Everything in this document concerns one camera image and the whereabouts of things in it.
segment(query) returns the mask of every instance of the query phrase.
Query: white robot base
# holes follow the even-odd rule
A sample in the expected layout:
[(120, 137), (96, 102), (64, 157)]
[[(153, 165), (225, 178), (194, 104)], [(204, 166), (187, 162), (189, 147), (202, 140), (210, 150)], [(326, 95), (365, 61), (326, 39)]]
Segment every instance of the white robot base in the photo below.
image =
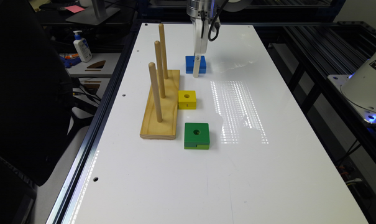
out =
[[(336, 89), (341, 93), (341, 86), (349, 79), (350, 75), (329, 75), (328, 79), (336, 87)], [(361, 115), (363, 120), (369, 124), (376, 124), (376, 113), (372, 111), (371, 108), (366, 109), (356, 104), (352, 103), (347, 99), (347, 101), (355, 108), (356, 112)]]

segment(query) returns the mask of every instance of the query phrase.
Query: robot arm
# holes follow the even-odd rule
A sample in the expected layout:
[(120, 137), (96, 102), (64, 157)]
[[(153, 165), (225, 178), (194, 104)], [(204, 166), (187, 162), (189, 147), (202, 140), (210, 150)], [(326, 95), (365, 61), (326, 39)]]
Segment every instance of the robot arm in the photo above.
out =
[(194, 32), (193, 77), (199, 76), (201, 56), (207, 51), (209, 23), (216, 13), (215, 0), (189, 0), (186, 13), (191, 17)]
[[(218, 15), (225, 8), (226, 11), (237, 12), (251, 3), (251, 0), (188, 0), (186, 13), (190, 16), (194, 28), (195, 63), (193, 65), (193, 77), (199, 76), (201, 56), (207, 51), (208, 40), (214, 41), (218, 36), (220, 22)], [(211, 30), (216, 32), (215, 37), (209, 35)]]

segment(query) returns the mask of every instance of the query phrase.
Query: green block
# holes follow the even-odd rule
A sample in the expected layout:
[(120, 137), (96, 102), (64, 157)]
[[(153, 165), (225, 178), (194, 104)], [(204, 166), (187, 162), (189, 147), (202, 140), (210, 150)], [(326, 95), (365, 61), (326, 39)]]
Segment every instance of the green block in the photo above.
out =
[(210, 145), (198, 145), (197, 147), (184, 147), (184, 149), (209, 149)]
[(184, 147), (197, 148), (198, 145), (210, 145), (208, 123), (185, 123)]

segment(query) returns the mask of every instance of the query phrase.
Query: blue light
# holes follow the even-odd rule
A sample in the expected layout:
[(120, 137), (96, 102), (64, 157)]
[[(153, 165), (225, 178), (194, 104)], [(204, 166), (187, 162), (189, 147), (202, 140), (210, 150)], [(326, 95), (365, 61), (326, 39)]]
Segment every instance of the blue light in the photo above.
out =
[(371, 122), (371, 123), (373, 123), (373, 121), (375, 121), (376, 120), (376, 116), (373, 116), (374, 118), (373, 119), (369, 119), (369, 122)]
[[(214, 3), (215, 3), (215, 0), (212, 0), (212, 1), (211, 1), (211, 8), (212, 8), (212, 9), (214, 9)], [(214, 11), (214, 10), (211, 10), (211, 15), (210, 15), (211, 18), (213, 17), (213, 11)]]

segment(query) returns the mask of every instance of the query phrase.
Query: desk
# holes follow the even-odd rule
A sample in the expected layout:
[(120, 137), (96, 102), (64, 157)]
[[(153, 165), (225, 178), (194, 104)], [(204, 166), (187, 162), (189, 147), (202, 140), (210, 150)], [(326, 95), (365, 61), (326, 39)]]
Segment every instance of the desk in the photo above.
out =
[[(120, 26), (130, 26), (132, 24), (132, 19), (135, 14), (135, 10), (129, 8), (129, 7), (135, 7), (137, 4), (136, 1), (122, 1), (122, 4), (127, 6), (118, 6), (116, 4), (113, 4), (111, 7), (119, 7), (120, 11), (116, 13), (115, 15), (111, 16), (109, 19), (107, 19), (101, 26), (104, 24), (106, 26), (114, 26), (114, 27), (120, 27)], [(42, 26), (87, 26), (82, 24), (74, 24), (72, 22), (66, 22), (65, 19), (69, 18), (73, 14), (60, 14), (57, 10), (53, 11), (39, 11), (35, 13), (37, 20), (39, 21), (40, 25)]]
[[(159, 38), (143, 24), (63, 222), (367, 223), (254, 28), (222, 26), (199, 78), (185, 74), (191, 31), (165, 25), (168, 68), (197, 109), (178, 111), (175, 140), (139, 137)], [(185, 122), (209, 123), (208, 151), (183, 149)]]

